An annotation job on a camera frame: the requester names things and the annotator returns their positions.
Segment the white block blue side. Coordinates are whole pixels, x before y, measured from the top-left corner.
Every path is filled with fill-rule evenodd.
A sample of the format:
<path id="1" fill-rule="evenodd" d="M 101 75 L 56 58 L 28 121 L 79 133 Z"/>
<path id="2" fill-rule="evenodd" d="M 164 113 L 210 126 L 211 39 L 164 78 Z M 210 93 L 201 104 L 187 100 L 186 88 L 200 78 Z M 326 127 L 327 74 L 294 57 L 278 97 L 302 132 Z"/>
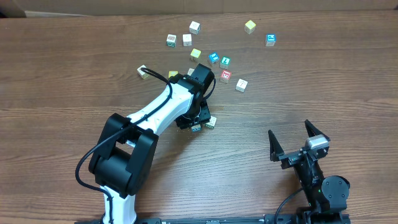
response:
<path id="1" fill-rule="evenodd" d="M 188 75 L 191 75 L 193 72 L 194 72 L 194 69 L 193 69 L 193 68 L 189 68 L 187 74 L 188 74 Z"/>

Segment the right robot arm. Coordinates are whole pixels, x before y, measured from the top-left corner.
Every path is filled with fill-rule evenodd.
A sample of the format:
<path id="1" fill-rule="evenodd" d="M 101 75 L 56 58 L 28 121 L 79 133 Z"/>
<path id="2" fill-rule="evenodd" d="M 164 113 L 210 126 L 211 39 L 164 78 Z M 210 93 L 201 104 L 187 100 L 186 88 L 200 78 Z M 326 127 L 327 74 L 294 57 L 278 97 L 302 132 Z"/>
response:
<path id="1" fill-rule="evenodd" d="M 301 188 L 289 195 L 274 214 L 264 215 L 265 223 L 350 223 L 347 209 L 350 182 L 339 175 L 325 177 L 318 161 L 328 154 L 330 138 L 305 120 L 308 138 L 298 151 L 286 154 L 275 134 L 269 130 L 270 160 L 281 162 L 282 169 L 294 168 Z M 308 206 L 294 214 L 281 215 L 283 206 L 303 192 Z"/>

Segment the bee block blue side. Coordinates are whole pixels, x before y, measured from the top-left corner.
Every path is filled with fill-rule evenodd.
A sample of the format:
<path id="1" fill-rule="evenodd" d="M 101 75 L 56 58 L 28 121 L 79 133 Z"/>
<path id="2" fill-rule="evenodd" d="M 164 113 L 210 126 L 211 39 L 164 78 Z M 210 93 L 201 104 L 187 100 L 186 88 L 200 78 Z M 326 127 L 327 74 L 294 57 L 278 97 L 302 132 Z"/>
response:
<path id="1" fill-rule="evenodd" d="M 201 131 L 201 125 L 197 124 L 191 127 L 192 132 Z"/>

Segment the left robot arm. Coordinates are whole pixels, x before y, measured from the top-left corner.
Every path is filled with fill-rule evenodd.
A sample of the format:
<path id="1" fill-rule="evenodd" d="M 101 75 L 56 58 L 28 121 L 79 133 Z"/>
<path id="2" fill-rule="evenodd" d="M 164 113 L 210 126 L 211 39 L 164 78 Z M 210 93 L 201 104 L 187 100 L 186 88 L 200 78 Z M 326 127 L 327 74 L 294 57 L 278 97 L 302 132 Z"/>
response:
<path id="1" fill-rule="evenodd" d="M 143 109 L 105 122 L 97 145 L 88 151 L 93 190 L 104 195 L 105 213 L 99 223 L 136 223 L 135 197 L 149 175 L 161 133 L 172 123 L 180 129 L 199 129 L 211 119 L 207 99 L 216 79 L 210 68 L 198 64 L 190 75 L 165 78 L 141 71 L 166 83 L 164 91 Z"/>

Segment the elephant block green side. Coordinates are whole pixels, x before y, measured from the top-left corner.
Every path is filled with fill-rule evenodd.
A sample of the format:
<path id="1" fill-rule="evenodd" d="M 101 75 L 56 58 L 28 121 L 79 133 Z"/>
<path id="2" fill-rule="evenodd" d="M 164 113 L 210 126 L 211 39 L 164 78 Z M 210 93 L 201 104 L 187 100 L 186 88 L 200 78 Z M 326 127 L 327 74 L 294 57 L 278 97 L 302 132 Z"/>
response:
<path id="1" fill-rule="evenodd" d="M 215 127 L 216 121 L 217 121 L 217 118 L 214 117 L 214 116 L 212 116 L 212 117 L 210 118 L 209 122 L 205 123 L 205 126 L 206 126 L 207 128 L 213 129 L 213 128 Z"/>

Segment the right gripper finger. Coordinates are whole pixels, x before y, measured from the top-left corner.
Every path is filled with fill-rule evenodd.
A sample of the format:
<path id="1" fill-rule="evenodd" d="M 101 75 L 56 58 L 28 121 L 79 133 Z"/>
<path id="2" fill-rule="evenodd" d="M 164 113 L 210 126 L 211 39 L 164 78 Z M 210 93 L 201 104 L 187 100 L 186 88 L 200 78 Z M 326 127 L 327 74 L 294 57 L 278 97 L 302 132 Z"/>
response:
<path id="1" fill-rule="evenodd" d="M 268 130 L 268 136 L 270 142 L 270 157 L 280 157 L 284 155 L 284 150 L 271 130 Z"/>
<path id="2" fill-rule="evenodd" d="M 318 135 L 323 135 L 327 141 L 330 140 L 330 138 L 326 134 L 324 134 L 318 128 L 316 128 L 308 119 L 306 119 L 304 123 L 305 123 L 305 128 L 307 130 L 307 134 L 310 138 Z"/>

